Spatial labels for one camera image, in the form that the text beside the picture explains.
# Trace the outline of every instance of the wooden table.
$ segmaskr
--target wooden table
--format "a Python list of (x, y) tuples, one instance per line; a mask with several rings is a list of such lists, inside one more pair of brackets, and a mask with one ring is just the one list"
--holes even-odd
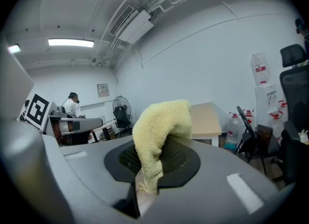
[(93, 138), (95, 139), (94, 142), (98, 142), (98, 139), (97, 139), (97, 136), (96, 136), (95, 131), (96, 131), (96, 130), (100, 130), (100, 129), (103, 130), (105, 139), (106, 139), (106, 140), (110, 140), (111, 138), (110, 138), (110, 135), (108, 134), (107, 127), (108, 127), (108, 126), (111, 126), (111, 125), (114, 124), (114, 123), (116, 123), (116, 120), (111, 120), (111, 121), (108, 121), (108, 122), (106, 122), (105, 124), (103, 124), (101, 127), (94, 129), (93, 132), (92, 132)]
[(212, 102), (192, 105), (192, 139), (211, 139), (213, 146), (219, 146), (221, 128), (215, 106)]

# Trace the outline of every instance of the person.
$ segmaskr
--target person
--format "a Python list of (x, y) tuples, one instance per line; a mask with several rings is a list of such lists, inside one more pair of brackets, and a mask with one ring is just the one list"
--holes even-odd
[(306, 24), (300, 19), (295, 20), (296, 33), (304, 36), (306, 58), (309, 59), (309, 32)]
[(72, 115), (74, 118), (81, 117), (81, 107), (79, 105), (78, 95), (71, 92), (68, 98), (69, 99), (63, 104), (67, 114)]
[(30, 100), (26, 100), (25, 101), (25, 111), (20, 115), (20, 117), (19, 117), (19, 120), (20, 121), (24, 121), (24, 122), (26, 122), (26, 119), (25, 119), (25, 116), (26, 116), (26, 110), (27, 110), (27, 107), (28, 107), (28, 105), (29, 105), (29, 102), (30, 102)]

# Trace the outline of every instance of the standing fan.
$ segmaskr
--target standing fan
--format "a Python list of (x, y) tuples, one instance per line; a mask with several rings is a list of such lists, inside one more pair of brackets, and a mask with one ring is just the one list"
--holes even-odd
[(118, 128), (124, 128), (124, 130), (120, 132), (120, 135), (125, 132), (129, 132), (129, 134), (132, 135), (130, 128), (131, 106), (129, 101), (122, 96), (118, 96), (114, 99), (112, 103), (112, 109), (117, 120), (116, 126)]

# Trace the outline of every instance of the white shirt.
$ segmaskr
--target white shirt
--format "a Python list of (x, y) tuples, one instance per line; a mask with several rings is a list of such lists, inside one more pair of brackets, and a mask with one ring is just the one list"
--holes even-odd
[(75, 116), (79, 117), (81, 115), (81, 107), (78, 103), (74, 102), (71, 99), (68, 99), (64, 104), (63, 107), (65, 108), (66, 112)]

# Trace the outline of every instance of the ceiling light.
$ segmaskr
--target ceiling light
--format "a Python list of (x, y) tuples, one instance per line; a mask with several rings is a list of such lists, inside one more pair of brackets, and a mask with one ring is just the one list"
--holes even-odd
[(53, 45), (72, 45), (72, 46), (85, 46), (93, 47), (93, 41), (86, 40), (74, 40), (74, 39), (49, 39), (48, 43), (50, 46)]
[(20, 52), (20, 48), (19, 48), (18, 44), (12, 45), (8, 49), (9, 49), (9, 52), (11, 54), (16, 53), (16, 52)]

